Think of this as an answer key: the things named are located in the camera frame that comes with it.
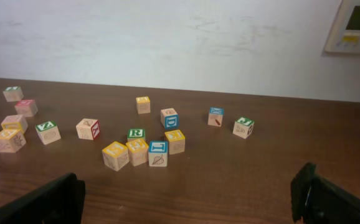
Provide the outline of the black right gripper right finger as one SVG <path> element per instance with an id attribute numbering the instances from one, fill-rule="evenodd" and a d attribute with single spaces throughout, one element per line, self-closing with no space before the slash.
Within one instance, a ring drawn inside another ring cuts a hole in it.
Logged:
<path id="1" fill-rule="evenodd" d="M 315 174 L 306 163 L 290 184 L 292 219 L 306 224 L 360 224 L 360 199 Z"/>

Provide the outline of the green R block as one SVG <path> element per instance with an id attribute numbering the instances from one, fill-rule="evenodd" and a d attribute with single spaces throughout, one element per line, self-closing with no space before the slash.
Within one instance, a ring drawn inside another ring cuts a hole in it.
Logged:
<path id="1" fill-rule="evenodd" d="M 127 134 L 127 141 L 134 141 L 135 139 L 144 139 L 146 140 L 146 131 L 145 129 L 132 128 L 129 129 Z"/>

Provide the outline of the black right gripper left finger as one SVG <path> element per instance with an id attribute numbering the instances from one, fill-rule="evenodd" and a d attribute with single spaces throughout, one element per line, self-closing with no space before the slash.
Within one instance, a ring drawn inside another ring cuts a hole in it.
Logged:
<path id="1" fill-rule="evenodd" d="M 85 182 L 68 173 L 0 207 L 0 223 L 80 223 Z"/>

